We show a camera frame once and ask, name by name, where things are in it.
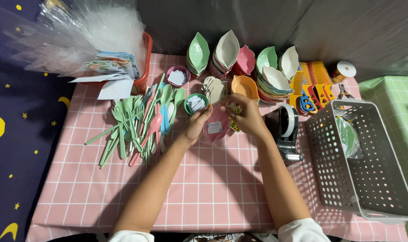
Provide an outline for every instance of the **green leaf-shaped bowl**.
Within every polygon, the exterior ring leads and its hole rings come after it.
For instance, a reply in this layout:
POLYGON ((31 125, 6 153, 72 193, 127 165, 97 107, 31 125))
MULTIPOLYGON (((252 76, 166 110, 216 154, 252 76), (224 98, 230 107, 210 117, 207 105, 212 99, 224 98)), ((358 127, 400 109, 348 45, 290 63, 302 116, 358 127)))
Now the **green leaf-shaped bowl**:
POLYGON ((196 70, 201 70, 207 64, 208 58, 210 58, 210 49, 208 48, 207 41, 204 40, 199 32, 197 32, 195 38, 190 43, 188 58, 196 70))
POLYGON ((259 75, 262 75, 264 65, 277 69, 277 54, 274 46, 265 48, 256 58, 256 70, 259 75))

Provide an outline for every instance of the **sticker label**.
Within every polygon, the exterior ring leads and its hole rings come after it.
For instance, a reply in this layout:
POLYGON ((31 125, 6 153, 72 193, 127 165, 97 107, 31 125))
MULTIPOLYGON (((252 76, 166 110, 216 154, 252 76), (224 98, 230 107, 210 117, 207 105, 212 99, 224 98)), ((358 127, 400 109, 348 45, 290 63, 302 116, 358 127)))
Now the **sticker label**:
POLYGON ((222 132, 222 122, 213 122, 207 124, 208 134, 216 134, 222 132))

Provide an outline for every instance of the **clear plastic bag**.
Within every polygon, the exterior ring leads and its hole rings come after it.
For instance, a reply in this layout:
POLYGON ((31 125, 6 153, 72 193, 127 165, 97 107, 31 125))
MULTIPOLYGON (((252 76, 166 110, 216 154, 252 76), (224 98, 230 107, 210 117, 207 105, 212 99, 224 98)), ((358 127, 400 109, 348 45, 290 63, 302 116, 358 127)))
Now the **clear plastic bag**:
POLYGON ((341 145, 347 160, 359 163, 359 159, 363 158, 362 149, 358 133, 352 122, 357 115, 343 109, 335 109, 334 114, 340 132, 341 145))
POLYGON ((14 59, 29 62, 26 70, 60 76, 100 75, 83 66, 97 61, 97 49, 134 54, 143 73, 146 47, 144 25, 134 1, 44 0, 36 22, 0 8, 0 32, 12 40, 9 47, 20 52, 14 59))
POLYGON ((213 107, 213 113, 211 117, 204 123, 203 143, 212 144, 216 140, 220 140, 228 133, 231 128, 231 121, 228 115, 220 110, 221 105, 216 103, 213 107))

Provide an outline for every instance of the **perforated basket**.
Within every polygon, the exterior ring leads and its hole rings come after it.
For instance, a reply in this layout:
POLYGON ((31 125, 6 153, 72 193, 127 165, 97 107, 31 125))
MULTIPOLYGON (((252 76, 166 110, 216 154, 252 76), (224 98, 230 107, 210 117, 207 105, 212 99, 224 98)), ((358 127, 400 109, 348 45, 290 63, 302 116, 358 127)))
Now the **perforated basket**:
POLYGON ((408 220, 408 188, 380 113, 372 102, 333 100, 306 121, 314 171, 324 205, 368 220, 397 224, 408 220), (335 109, 357 114, 363 158, 348 162, 335 109))

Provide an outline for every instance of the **navy fabric with moon print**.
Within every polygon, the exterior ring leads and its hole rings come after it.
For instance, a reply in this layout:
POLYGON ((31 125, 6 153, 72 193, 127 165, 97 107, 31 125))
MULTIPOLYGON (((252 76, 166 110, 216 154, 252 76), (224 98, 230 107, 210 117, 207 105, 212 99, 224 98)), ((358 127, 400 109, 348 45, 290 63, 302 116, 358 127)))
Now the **navy fabric with moon print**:
MULTIPOLYGON (((41 0, 0 0, 35 21, 41 0)), ((35 204, 67 113, 74 84, 55 74, 24 71, 0 33, 0 241, 25 241, 35 204)))

